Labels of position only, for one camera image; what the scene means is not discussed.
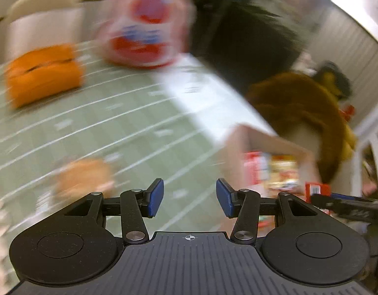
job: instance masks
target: brown fur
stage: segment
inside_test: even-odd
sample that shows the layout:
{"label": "brown fur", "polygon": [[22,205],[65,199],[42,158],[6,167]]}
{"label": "brown fur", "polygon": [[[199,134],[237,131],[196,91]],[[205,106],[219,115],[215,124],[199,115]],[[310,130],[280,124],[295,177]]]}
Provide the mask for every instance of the brown fur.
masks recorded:
{"label": "brown fur", "polygon": [[247,100],[281,136],[303,121],[319,130],[318,167],[323,183],[338,170],[345,136],[338,106],[328,92],[303,74],[282,73],[253,84]]}

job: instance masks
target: metal screw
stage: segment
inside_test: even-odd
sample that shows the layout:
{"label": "metal screw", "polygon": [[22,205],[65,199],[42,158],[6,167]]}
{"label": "metal screw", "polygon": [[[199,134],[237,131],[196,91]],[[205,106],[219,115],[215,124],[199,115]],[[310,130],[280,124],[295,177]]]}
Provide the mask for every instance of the metal screw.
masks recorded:
{"label": "metal screw", "polygon": [[139,230],[133,230],[126,234],[126,238],[130,241],[140,241],[145,238],[145,234]]}
{"label": "metal screw", "polygon": [[241,241],[248,241],[253,238],[253,233],[248,230],[239,230],[234,236]]}

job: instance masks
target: red and white plastic bag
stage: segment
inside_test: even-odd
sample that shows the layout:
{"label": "red and white plastic bag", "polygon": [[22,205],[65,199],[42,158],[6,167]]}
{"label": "red and white plastic bag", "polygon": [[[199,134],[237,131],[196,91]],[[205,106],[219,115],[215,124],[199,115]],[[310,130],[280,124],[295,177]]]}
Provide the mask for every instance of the red and white plastic bag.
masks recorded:
{"label": "red and white plastic bag", "polygon": [[105,0],[95,41],[102,56],[137,68],[168,65],[186,51],[192,0]]}

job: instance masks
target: green tablecloth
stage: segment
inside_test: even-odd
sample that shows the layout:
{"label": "green tablecloth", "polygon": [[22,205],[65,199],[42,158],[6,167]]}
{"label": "green tablecloth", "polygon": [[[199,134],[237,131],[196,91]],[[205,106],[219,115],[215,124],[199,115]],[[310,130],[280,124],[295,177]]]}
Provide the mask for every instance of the green tablecloth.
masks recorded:
{"label": "green tablecloth", "polygon": [[[7,103],[0,68],[0,198],[9,213],[7,243],[54,210],[56,168],[86,156],[111,163],[119,192],[164,179],[158,215],[145,220],[150,234],[217,229],[223,214],[215,194],[216,148],[149,73],[106,64],[87,46],[79,47],[81,89],[19,110]],[[119,217],[109,218],[107,228],[119,236]],[[5,265],[13,286],[17,279],[8,259]]]}

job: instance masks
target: beige chair back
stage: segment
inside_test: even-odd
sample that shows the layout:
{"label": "beige chair back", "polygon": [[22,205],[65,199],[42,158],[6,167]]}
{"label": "beige chair back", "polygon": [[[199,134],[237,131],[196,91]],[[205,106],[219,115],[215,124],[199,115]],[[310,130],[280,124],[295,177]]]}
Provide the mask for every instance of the beige chair back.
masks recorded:
{"label": "beige chair back", "polygon": [[6,60],[34,49],[78,43],[81,0],[18,0],[8,10]]}

